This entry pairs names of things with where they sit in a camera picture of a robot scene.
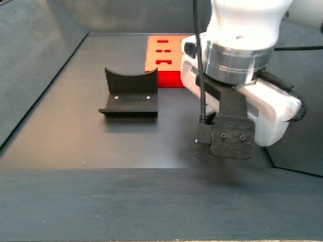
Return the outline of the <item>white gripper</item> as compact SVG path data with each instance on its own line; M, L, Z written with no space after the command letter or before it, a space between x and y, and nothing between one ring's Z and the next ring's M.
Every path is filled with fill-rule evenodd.
M196 84L196 36L181 40L181 66L180 77L184 87L200 96ZM255 122L255 143L260 147L268 147L283 137L288 128L288 122L300 110L302 101L282 88L275 87L263 78L251 80L235 87L246 97L247 116Z

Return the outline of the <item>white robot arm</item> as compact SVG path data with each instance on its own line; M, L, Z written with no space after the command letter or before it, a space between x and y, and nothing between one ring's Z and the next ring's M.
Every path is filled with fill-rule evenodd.
M262 147L283 137L302 101L266 72L279 29L292 0L211 0L207 30L181 41L180 78L184 87L222 113L234 101L196 84L196 71L246 99L246 117L254 123L254 142Z

